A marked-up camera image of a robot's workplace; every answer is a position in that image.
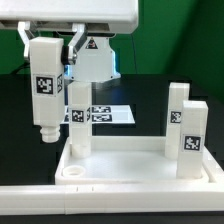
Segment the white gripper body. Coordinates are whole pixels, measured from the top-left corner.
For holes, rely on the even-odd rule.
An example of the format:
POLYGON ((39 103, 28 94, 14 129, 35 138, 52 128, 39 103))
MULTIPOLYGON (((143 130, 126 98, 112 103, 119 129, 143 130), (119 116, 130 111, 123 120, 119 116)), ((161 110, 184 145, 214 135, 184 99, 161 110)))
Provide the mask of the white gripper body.
POLYGON ((2 28, 32 21, 42 30, 70 30, 82 23, 90 33, 130 34, 138 27, 138 0, 0 0, 2 28))

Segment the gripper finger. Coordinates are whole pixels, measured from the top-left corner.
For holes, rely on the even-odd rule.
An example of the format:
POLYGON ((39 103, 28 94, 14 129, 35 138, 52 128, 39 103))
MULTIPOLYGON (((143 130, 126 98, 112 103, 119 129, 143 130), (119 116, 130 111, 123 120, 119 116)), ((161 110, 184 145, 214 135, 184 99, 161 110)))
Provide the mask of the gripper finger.
POLYGON ((74 35, 67 46, 63 47, 63 64, 74 65, 77 53, 86 41, 86 26, 82 23, 72 25, 74 35))
POLYGON ((24 60, 29 61, 30 40, 34 38, 34 25, 31 21, 19 21, 17 30, 24 44, 24 60))

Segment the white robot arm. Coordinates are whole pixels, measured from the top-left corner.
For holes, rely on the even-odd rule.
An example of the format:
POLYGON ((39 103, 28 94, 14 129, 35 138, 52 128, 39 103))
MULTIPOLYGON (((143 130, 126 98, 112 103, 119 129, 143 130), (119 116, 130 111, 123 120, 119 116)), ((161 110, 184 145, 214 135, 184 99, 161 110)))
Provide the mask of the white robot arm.
POLYGON ((120 78, 109 39, 133 33, 138 24, 139 0, 0 0, 0 29, 19 32, 26 60, 35 32, 71 34, 62 54, 67 79, 95 87, 120 78))

